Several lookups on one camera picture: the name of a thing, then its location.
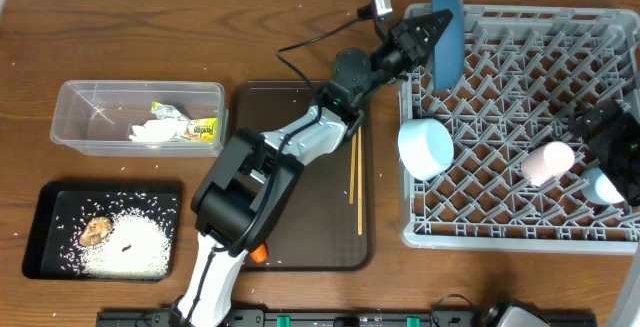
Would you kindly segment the blue plate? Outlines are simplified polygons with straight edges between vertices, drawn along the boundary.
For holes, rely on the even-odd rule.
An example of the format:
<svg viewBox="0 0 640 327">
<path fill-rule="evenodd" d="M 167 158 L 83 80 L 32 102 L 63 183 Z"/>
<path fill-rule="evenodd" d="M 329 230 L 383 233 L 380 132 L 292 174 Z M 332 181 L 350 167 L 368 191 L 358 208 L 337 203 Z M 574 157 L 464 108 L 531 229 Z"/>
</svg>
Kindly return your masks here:
<svg viewBox="0 0 640 327">
<path fill-rule="evenodd" d="M 465 29 L 463 0 L 432 0 L 432 11 L 449 10 L 453 17 L 435 47 L 434 91 L 453 88 L 464 71 Z"/>
</svg>

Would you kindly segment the light blue bowl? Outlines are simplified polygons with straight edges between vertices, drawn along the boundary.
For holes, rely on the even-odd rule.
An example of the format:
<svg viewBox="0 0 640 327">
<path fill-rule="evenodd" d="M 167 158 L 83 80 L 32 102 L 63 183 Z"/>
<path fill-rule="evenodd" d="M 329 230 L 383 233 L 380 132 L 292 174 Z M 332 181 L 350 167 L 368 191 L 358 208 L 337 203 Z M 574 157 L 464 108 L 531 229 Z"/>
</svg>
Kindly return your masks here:
<svg viewBox="0 0 640 327">
<path fill-rule="evenodd" d="M 418 180 L 429 180 L 445 172 L 453 163 L 452 137 L 447 128 L 435 119 L 404 122 L 397 142 L 403 165 Z"/>
</svg>

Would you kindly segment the pink cup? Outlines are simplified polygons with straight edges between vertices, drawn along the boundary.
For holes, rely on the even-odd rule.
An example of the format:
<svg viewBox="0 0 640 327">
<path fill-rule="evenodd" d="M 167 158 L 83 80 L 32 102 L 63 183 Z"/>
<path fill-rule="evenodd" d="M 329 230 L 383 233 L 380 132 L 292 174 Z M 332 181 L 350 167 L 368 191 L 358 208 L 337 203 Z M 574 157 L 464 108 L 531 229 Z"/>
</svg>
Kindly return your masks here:
<svg viewBox="0 0 640 327">
<path fill-rule="evenodd" d="M 559 178 L 575 163 L 573 149 L 564 142 L 554 141 L 537 148 L 521 163 L 523 175 L 535 187 L 552 178 Z"/>
</svg>

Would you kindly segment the yellow foil snack wrapper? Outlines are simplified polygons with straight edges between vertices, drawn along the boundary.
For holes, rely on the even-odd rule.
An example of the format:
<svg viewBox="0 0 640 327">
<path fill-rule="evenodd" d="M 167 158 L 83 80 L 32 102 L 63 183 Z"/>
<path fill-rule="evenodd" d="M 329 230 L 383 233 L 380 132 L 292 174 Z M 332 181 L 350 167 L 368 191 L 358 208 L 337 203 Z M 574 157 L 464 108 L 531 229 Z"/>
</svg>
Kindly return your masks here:
<svg viewBox="0 0 640 327">
<path fill-rule="evenodd" d="M 218 118 L 190 119 L 173 105 L 153 101 L 151 113 L 162 122 L 169 141 L 212 142 L 218 134 Z"/>
</svg>

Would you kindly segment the blue cup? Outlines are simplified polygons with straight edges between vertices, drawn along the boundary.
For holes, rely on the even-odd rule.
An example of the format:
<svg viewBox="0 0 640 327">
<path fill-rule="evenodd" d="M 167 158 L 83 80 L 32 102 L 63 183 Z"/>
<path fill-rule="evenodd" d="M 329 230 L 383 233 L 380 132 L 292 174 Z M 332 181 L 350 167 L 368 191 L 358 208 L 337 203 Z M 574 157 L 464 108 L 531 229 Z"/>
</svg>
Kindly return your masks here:
<svg viewBox="0 0 640 327">
<path fill-rule="evenodd" d="M 624 197 L 600 168 L 586 170 L 581 178 L 587 182 L 581 189 L 587 201 L 598 205 L 612 205 L 624 201 Z"/>
</svg>

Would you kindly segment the white tissue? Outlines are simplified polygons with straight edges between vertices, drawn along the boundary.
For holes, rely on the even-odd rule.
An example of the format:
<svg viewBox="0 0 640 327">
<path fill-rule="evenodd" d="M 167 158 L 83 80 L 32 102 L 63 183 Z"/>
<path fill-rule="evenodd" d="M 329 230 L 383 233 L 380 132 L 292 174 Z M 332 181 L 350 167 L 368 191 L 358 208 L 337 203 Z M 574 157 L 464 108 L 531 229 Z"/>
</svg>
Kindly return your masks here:
<svg viewBox="0 0 640 327">
<path fill-rule="evenodd" d="M 169 142 L 177 139 L 187 125 L 186 120 L 148 120 L 144 125 L 133 125 L 129 139 L 140 143 Z"/>
</svg>

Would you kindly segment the white rice pile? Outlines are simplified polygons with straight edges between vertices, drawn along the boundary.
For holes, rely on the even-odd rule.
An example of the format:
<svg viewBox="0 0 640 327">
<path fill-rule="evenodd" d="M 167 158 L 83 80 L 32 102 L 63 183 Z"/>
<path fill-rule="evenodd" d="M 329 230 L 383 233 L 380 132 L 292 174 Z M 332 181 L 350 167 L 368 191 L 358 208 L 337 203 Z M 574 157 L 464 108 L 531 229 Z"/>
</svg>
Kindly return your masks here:
<svg viewBox="0 0 640 327">
<path fill-rule="evenodd" d="M 168 260 L 163 255 L 168 238 L 160 227 L 147 217 L 118 215 L 111 220 L 113 229 L 108 237 L 94 247 L 82 247 L 82 265 L 97 276 L 122 270 L 136 276 L 160 271 Z"/>
</svg>

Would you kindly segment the brown mushroom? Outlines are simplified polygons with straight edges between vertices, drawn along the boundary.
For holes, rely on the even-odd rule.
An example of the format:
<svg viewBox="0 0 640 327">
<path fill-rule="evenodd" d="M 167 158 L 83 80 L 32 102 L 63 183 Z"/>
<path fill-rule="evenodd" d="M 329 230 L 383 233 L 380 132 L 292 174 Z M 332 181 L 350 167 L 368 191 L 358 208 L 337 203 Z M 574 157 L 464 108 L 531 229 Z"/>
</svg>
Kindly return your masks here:
<svg viewBox="0 0 640 327">
<path fill-rule="evenodd" d="M 82 247 L 94 247 L 104 241 L 111 233 L 113 225 L 108 217 L 92 218 L 79 238 Z"/>
</svg>

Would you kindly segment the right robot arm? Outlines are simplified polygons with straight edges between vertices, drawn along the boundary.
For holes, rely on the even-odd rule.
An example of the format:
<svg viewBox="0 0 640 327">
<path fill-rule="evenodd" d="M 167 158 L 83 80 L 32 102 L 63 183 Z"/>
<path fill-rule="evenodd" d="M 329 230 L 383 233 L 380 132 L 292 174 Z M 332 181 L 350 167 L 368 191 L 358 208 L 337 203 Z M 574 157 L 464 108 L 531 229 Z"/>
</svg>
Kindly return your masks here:
<svg viewBox="0 0 640 327">
<path fill-rule="evenodd" d="M 628 103 L 601 102 L 573 113 L 569 131 L 580 138 L 599 167 L 630 206 L 639 205 L 639 112 Z M 608 326 L 639 324 L 639 255 L 635 254 L 623 287 L 606 322 Z"/>
</svg>

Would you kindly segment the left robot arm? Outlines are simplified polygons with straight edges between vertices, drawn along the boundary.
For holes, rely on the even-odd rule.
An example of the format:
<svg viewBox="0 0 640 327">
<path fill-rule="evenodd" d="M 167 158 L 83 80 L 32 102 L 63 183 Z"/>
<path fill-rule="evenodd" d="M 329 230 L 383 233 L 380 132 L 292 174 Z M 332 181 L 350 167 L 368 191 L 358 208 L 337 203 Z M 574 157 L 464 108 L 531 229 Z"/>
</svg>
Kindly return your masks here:
<svg viewBox="0 0 640 327">
<path fill-rule="evenodd" d="M 196 190 L 198 254 L 187 291 L 176 300 L 173 326 L 217 326 L 231 308 L 233 286 L 247 254 L 277 224 L 304 168 L 349 142 L 364 121 L 365 102 L 383 85 L 427 62 L 454 18 L 441 10 L 405 18 L 391 28 L 371 8 L 381 46 L 373 53 L 338 53 L 331 78 L 310 87 L 307 112 L 285 127 L 257 133 L 237 130 Z"/>
</svg>

